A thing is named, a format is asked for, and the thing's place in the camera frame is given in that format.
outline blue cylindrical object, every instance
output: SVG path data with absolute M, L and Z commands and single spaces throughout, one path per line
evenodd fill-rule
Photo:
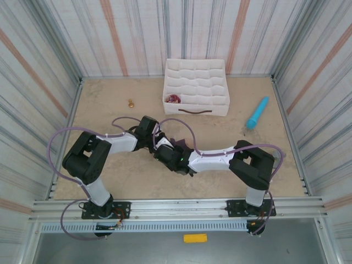
M 255 128 L 255 126 L 258 123 L 258 119 L 259 119 L 260 115 L 263 113 L 268 102 L 269 102 L 268 96 L 264 97 L 263 100 L 260 102 L 259 106 L 257 107 L 257 109 L 254 112 L 254 114 L 252 115 L 252 117 L 250 119 L 248 119 L 248 121 L 247 121 L 247 128 L 248 129 Z

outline black bracket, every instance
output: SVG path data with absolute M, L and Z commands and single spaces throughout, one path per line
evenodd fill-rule
M 83 132 L 64 157 L 62 167 L 85 185 L 91 184 L 99 178 L 110 148 L 109 142 L 92 133 Z
M 83 203 L 83 211 L 82 211 L 82 219 L 128 219 L 130 218 L 131 212 L 131 202 L 112 202 L 112 211 L 102 217 L 100 211 L 96 211 L 95 207 L 92 206 L 91 202 L 84 202 Z
M 270 199 L 264 199 L 260 207 L 248 205 L 245 200 L 228 200 L 225 210 L 228 217 L 266 217 L 269 214 L 270 205 Z M 270 216 L 276 216 L 274 201 Z
M 252 146 L 245 140 L 237 141 L 235 149 Z M 250 164 L 244 159 L 251 157 Z M 264 150 L 256 147 L 235 153 L 230 160 L 229 169 L 237 175 L 248 187 L 256 190 L 268 190 L 275 159 Z

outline metal grate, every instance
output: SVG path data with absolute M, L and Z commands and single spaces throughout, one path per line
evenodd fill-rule
M 97 223 L 66 223 L 65 229 L 72 233 L 105 233 L 96 231 Z M 100 223 L 113 226 L 115 223 Z M 248 231 L 246 220 L 224 221 L 163 221 L 163 222 L 125 222 L 123 227 L 108 232 L 202 232 L 202 231 Z M 60 223 L 45 223 L 42 233 L 62 233 Z

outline gray floor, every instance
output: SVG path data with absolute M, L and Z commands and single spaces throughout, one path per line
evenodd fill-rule
M 207 234 L 203 244 L 184 244 L 183 233 L 120 233 L 100 241 L 42 234 L 34 263 L 326 263 L 313 219 L 274 219 L 260 238 Z

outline white fabric organizer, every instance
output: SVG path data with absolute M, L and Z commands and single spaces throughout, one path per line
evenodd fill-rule
M 167 103 L 177 95 L 181 103 Z M 230 97 L 223 59 L 167 59 L 163 91 L 165 114 L 226 116 Z

